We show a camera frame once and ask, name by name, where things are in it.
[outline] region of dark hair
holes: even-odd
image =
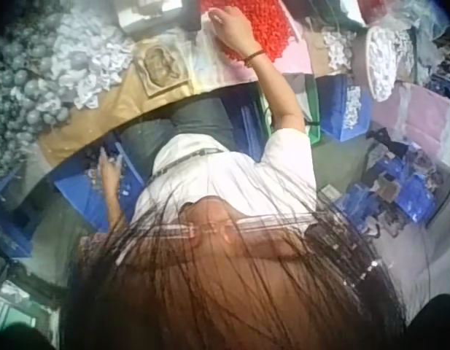
[[[194,264],[177,264],[187,292],[175,295],[163,260],[171,250],[160,239],[162,233],[152,230],[163,222],[165,207],[152,207],[135,225],[112,233],[90,266],[79,269],[61,312],[62,349],[372,350],[393,349],[404,333],[404,307],[387,269],[381,263],[374,267],[378,257],[371,244],[326,201],[312,214],[317,224],[299,232],[296,257],[277,260],[297,292],[291,308],[306,315],[307,323],[297,332],[288,331],[270,293],[259,303],[261,327],[230,314],[203,292],[204,281]],[[117,265],[132,239],[145,237],[151,238],[148,252],[140,255],[140,249],[131,249],[128,257],[137,263]],[[255,267],[255,260],[247,261]],[[255,278],[268,287],[258,272]],[[168,311],[176,307],[169,305],[171,298],[187,298],[193,314],[188,332],[175,329]],[[178,307],[175,317],[181,312]],[[223,319],[240,328],[224,331],[218,324]]]

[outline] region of bracelet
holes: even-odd
[[[256,53],[254,52],[252,55],[250,55],[250,56],[247,56],[245,59],[244,59],[244,65],[247,67],[247,68],[250,68],[250,66],[251,66],[251,60],[255,57],[255,56],[258,56],[258,55],[262,55],[263,53],[265,53],[265,50],[258,50]]]

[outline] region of dark pants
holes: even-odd
[[[181,133],[209,135],[230,151],[236,150],[233,126],[221,99],[213,93],[156,109],[124,127],[120,138],[128,157],[147,183],[160,149]]]

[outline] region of person's hand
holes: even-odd
[[[105,149],[100,148],[100,158],[98,166],[101,173],[101,183],[106,198],[116,198],[120,188],[121,166],[123,164],[123,156],[118,155],[114,164],[108,161]]]
[[[251,23],[239,8],[232,6],[214,8],[209,11],[209,17],[218,39],[242,58],[262,49],[254,39]]]

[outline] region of blue plastic bin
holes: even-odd
[[[339,141],[363,135],[371,124],[372,97],[361,88],[361,110],[357,124],[353,129],[343,127],[348,86],[348,78],[344,74],[317,78],[320,127],[324,133]]]
[[[132,219],[137,198],[145,188],[144,181],[133,167],[124,152],[121,143],[109,134],[102,141],[96,143],[97,147],[103,145],[108,153],[122,154],[125,162],[124,177],[120,183],[120,206],[129,222]],[[76,153],[64,163],[60,164],[52,173],[55,186],[71,205],[87,220],[98,232],[108,232],[108,214],[103,193],[94,190],[90,178],[85,174],[85,153]],[[128,195],[121,192],[130,187]]]
[[[22,166],[22,164],[19,164],[18,166],[13,168],[5,177],[3,177],[0,180],[0,195],[3,193],[4,189],[11,182],[11,180],[14,178],[14,176],[18,173],[21,166]]]
[[[379,173],[385,171],[401,184],[408,180],[408,166],[399,157],[389,157],[388,155],[385,155],[377,162],[375,167],[379,169]]]
[[[0,249],[11,258],[30,257],[32,232],[19,226],[0,203]]]
[[[416,224],[426,222],[435,209],[435,198],[418,174],[402,186],[395,202]]]
[[[352,184],[334,203],[359,233],[364,233],[368,229],[365,220],[378,214],[380,209],[379,200],[369,191],[363,184]]]
[[[233,136],[239,152],[260,161],[267,137],[260,113],[260,96],[254,84],[237,85],[220,91],[223,106],[233,125]]]

